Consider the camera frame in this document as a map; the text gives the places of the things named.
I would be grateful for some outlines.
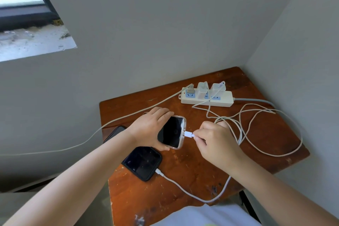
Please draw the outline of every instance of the forearm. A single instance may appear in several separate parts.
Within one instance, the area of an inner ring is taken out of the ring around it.
[[[279,225],[339,225],[339,221],[249,158],[231,173]]]
[[[4,225],[74,225],[135,147],[133,136],[121,132],[60,174]]]

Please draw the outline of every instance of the finger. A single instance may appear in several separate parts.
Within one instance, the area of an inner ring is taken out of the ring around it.
[[[224,127],[224,128],[226,128],[226,129],[229,129],[229,128],[230,128],[230,127],[228,126],[227,122],[225,122],[225,121],[220,121],[220,122],[218,122],[217,124],[220,125],[220,126],[222,126],[222,127]]]
[[[203,138],[203,139],[209,139],[210,136],[210,129],[200,129],[200,130],[195,130],[193,132],[193,134],[195,136],[198,136],[199,138]]]
[[[165,113],[169,111],[168,108],[160,108],[158,111],[156,111],[153,116],[158,120],[160,117],[162,117]]]
[[[201,154],[205,153],[205,149],[206,149],[206,143],[204,140],[202,140],[201,138],[199,138],[198,136],[194,137],[195,142],[197,143],[197,147],[199,148],[199,151]]]
[[[162,115],[159,119],[158,119],[158,123],[161,125],[161,126],[164,126],[165,123],[167,123],[167,121],[170,119],[170,117],[174,115],[174,112],[167,112],[165,113],[164,115]]]
[[[201,126],[200,129],[214,129],[215,124],[211,121],[204,121]]]
[[[154,107],[150,112],[149,114],[154,114],[156,111],[158,111],[159,109],[161,109],[161,107]]]
[[[159,142],[158,140],[155,141],[155,144],[153,145],[154,148],[158,149],[159,151],[169,151],[169,147],[167,147],[165,144]]]

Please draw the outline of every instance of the scratched table surface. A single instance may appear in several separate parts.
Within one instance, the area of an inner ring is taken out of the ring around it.
[[[254,84],[239,67],[213,72],[206,75],[170,83],[164,86],[147,89],[137,93],[102,101],[100,103],[101,124],[154,105],[178,92],[190,83],[197,87],[198,82],[207,81],[209,87],[215,82],[226,82],[226,88],[232,91],[235,98],[265,99]],[[212,107],[218,115],[232,116],[238,113],[245,102],[235,101],[229,107]],[[167,107],[175,114],[184,116],[187,120],[188,131],[198,129],[206,118],[206,111],[193,109],[192,105],[181,104],[175,96],[160,105]],[[255,111],[242,113],[241,121],[247,130],[250,119]],[[128,127],[142,113],[115,121],[105,127],[103,139],[119,125]],[[300,140],[277,114],[259,113],[252,122],[249,139],[262,151],[270,154],[285,154],[298,147]],[[297,152],[284,157],[272,157],[258,152],[246,140],[240,145],[241,149],[255,162],[271,173],[277,173],[296,162],[309,156],[309,151],[303,145]],[[170,179],[179,183],[190,193],[209,200],[222,190],[228,175],[210,164],[201,156],[196,143],[191,138],[185,138],[180,150],[162,151],[163,160],[159,169]],[[143,182],[128,169],[120,165],[108,180],[112,204],[112,215],[115,226],[151,225],[186,206],[202,206],[203,203],[186,195],[175,184],[154,174]],[[243,187],[231,179],[224,194],[214,203],[236,194]]]

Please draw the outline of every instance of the window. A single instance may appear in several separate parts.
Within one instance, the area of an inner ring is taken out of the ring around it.
[[[49,0],[0,0],[0,31],[43,26],[57,19]]]

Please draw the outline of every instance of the hand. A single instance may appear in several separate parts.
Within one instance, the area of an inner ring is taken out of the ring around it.
[[[127,131],[133,135],[137,146],[154,147],[159,151],[169,150],[169,147],[158,141],[158,133],[173,114],[167,108],[154,107],[135,120]]]
[[[204,121],[193,134],[202,157],[228,174],[246,157],[224,121]]]

